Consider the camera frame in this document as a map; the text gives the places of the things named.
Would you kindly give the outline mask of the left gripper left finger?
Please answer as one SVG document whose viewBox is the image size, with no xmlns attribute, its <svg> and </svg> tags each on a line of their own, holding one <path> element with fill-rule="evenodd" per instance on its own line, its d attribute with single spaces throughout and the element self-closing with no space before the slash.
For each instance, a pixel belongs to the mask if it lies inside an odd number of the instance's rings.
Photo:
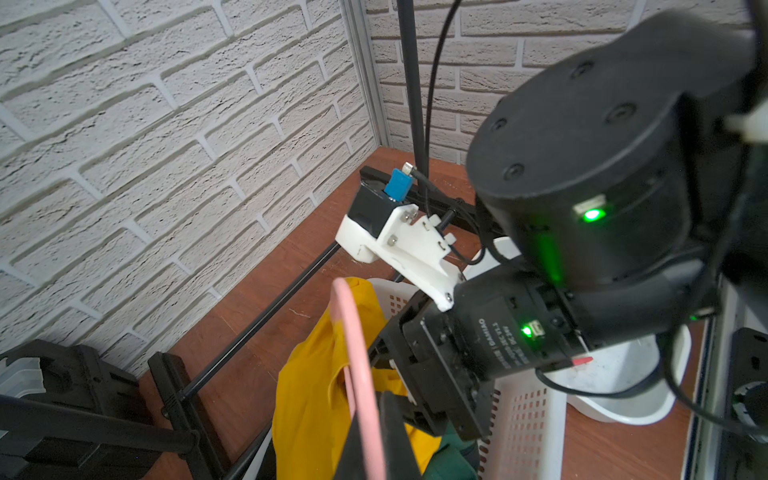
<svg viewBox="0 0 768 480">
<path fill-rule="evenodd" d="M 334 480 L 366 480 L 367 473 L 358 416 L 352 419 Z"/>
</svg>

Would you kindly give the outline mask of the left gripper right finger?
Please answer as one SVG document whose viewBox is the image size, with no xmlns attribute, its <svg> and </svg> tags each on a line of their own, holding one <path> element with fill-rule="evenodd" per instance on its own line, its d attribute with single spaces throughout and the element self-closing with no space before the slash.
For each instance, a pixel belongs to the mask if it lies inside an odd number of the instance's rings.
<svg viewBox="0 0 768 480">
<path fill-rule="evenodd" d="M 386 479 L 421 479 L 420 469 L 394 394 L 381 394 L 379 411 Z"/>
</svg>

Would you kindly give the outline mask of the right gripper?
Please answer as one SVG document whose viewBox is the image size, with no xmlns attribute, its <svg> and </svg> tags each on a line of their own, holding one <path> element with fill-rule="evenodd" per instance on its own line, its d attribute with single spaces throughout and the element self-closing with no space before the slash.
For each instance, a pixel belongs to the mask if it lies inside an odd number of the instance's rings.
<svg viewBox="0 0 768 480">
<path fill-rule="evenodd" d="M 566 368 L 593 346 L 575 300 L 521 264 L 505 263 L 459 284 L 445 312 L 416 293 L 378 334 L 369 358 L 400 375 L 408 424 L 433 436 L 453 426 L 463 440 L 486 438 L 496 379 Z"/>
</svg>

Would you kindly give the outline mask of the yellow t-shirt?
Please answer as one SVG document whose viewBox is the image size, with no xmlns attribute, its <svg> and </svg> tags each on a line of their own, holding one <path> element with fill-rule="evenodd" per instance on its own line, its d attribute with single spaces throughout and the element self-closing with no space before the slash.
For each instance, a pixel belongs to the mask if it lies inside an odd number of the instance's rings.
<svg viewBox="0 0 768 480">
<path fill-rule="evenodd" d="M 370 347 L 388 319 L 369 281 L 355 277 L 345 280 Z M 272 425 L 277 479 L 333 478 L 351 425 L 343 373 L 348 364 L 343 326 L 332 322 L 326 309 L 279 373 Z M 373 369 L 372 379 L 377 392 L 406 395 L 395 370 Z M 440 448 L 441 437 L 408 424 L 405 429 L 420 474 L 424 474 Z"/>
</svg>

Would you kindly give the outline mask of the pink hanger of yellow shirt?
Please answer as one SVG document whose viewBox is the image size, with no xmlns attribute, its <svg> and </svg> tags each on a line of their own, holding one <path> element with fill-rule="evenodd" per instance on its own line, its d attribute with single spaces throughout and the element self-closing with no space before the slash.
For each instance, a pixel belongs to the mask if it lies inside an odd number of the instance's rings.
<svg viewBox="0 0 768 480">
<path fill-rule="evenodd" d="M 367 478 L 384 480 L 385 452 L 367 345 L 353 292 L 343 278 L 332 282 L 330 318 L 334 324 L 341 323 L 344 331 L 349 360 L 344 368 L 345 388 L 350 416 L 358 421 Z"/>
</svg>

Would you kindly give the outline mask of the green t-shirt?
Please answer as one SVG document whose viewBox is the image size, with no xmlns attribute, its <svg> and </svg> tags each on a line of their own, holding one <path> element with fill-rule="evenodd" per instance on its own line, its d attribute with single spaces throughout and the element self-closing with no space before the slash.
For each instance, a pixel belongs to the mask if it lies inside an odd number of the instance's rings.
<svg viewBox="0 0 768 480">
<path fill-rule="evenodd" d="M 480 463 L 479 445 L 476 440 L 464 441 L 452 423 L 447 424 L 438 450 L 431 457 L 423 479 L 428 480 L 477 480 Z"/>
</svg>

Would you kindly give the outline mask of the white perforated laundry basket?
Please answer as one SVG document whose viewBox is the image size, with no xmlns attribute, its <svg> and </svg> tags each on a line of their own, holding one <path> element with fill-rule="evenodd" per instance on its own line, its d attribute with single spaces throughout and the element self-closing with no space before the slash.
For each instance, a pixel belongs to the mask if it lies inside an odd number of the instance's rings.
<svg viewBox="0 0 768 480">
<path fill-rule="evenodd" d="M 414 287 L 382 279 L 369 281 L 389 320 Z M 491 397 L 491 433 L 479 445 L 478 479 L 556 479 L 561 474 L 566 398 L 528 374 L 502 381 Z M 272 425 L 245 475 L 277 479 Z"/>
</svg>

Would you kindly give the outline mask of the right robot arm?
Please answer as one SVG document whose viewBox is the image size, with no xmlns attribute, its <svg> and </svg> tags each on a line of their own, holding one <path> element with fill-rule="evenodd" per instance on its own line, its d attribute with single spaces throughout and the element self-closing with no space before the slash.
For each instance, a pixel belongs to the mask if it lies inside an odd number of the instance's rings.
<svg viewBox="0 0 768 480">
<path fill-rule="evenodd" d="M 691 13 L 652 16 L 503 98 L 468 152 L 483 246 L 519 255 L 443 294 L 419 291 L 372 346 L 409 389 L 404 421 L 490 431 L 496 379 L 541 381 L 594 350 L 655 336 L 657 363 L 608 399 L 671 383 L 671 343 L 711 315 L 719 276 L 767 310 L 767 5 L 746 38 Z"/>
</svg>

